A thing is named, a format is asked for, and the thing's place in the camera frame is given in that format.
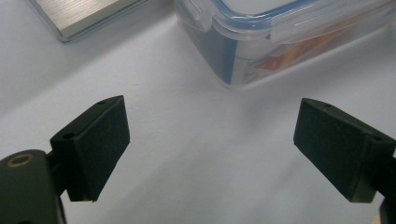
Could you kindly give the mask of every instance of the screw hole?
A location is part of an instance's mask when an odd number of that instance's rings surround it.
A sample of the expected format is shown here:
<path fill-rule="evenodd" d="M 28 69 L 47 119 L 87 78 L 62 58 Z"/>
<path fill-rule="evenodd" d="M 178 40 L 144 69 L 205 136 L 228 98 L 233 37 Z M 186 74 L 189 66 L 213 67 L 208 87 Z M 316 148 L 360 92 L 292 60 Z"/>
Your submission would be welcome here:
<path fill-rule="evenodd" d="M 34 157 L 33 154 L 22 154 L 22 155 L 16 156 L 7 162 L 7 166 L 10 168 L 16 168 L 16 167 L 23 166 L 23 165 L 29 163 L 30 161 L 32 161 L 33 157 Z"/>
<path fill-rule="evenodd" d="M 67 133 L 64 135 L 64 139 L 70 139 L 73 138 L 74 136 L 76 136 L 74 133 Z"/>

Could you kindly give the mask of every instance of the plastic food container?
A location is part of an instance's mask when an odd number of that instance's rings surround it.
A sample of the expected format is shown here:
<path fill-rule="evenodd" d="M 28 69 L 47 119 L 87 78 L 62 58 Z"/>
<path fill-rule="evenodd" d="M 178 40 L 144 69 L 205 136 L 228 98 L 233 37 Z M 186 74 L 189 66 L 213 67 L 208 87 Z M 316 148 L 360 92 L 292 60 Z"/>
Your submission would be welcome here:
<path fill-rule="evenodd" d="M 367 35 L 396 0 L 175 0 L 177 17 L 217 76 L 244 85 Z"/>

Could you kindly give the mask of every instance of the clear plastic container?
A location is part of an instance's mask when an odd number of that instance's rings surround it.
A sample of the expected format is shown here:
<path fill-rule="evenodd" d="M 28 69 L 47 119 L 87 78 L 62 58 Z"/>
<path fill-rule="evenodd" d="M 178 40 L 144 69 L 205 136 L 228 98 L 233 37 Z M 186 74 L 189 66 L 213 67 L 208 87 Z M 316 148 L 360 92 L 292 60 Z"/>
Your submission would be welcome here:
<path fill-rule="evenodd" d="M 396 0 L 174 0 L 214 72 L 244 85 L 395 21 Z"/>

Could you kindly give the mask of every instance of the blue container lid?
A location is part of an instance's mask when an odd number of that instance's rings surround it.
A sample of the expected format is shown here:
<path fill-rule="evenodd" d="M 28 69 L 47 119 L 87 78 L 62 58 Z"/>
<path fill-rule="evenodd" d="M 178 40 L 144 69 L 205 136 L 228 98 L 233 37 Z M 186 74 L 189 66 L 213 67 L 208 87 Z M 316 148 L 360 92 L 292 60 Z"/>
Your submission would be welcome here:
<path fill-rule="evenodd" d="M 320 27 L 351 18 L 396 0 L 176 0 L 189 11 L 190 25 L 204 32 L 274 42 L 301 38 Z"/>

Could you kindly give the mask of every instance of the white surface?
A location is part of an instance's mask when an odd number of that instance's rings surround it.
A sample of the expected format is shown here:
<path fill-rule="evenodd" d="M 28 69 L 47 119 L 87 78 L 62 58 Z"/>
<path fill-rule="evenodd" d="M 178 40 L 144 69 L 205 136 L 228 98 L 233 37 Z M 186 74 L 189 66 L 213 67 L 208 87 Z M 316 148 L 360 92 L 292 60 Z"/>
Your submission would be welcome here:
<path fill-rule="evenodd" d="M 396 44 L 384 31 L 267 79 L 223 88 L 177 25 L 172 2 L 62 44 L 24 1 L 0 1 L 0 158 L 50 138 L 92 104 L 125 96 L 132 143 L 97 203 L 68 223 L 371 223 L 293 145 L 302 97 L 396 137 Z"/>

